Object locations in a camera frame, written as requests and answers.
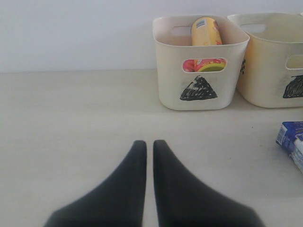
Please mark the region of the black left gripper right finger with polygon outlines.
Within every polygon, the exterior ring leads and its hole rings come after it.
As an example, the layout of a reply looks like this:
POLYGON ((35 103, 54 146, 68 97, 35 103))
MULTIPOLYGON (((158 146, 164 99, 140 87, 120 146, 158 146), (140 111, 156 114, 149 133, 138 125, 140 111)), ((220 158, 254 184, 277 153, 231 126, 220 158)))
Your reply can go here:
POLYGON ((167 142, 153 143, 153 179, 160 227, 262 227, 256 211, 194 176, 167 142))

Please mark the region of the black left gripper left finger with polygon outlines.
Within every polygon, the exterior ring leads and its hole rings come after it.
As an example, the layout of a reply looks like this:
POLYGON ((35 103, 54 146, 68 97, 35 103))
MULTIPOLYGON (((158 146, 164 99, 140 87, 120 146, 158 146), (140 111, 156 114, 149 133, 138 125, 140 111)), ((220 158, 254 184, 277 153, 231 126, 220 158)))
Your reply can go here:
POLYGON ((104 182, 73 203, 53 212, 45 226, 141 227, 146 167, 146 142, 136 140, 104 182))

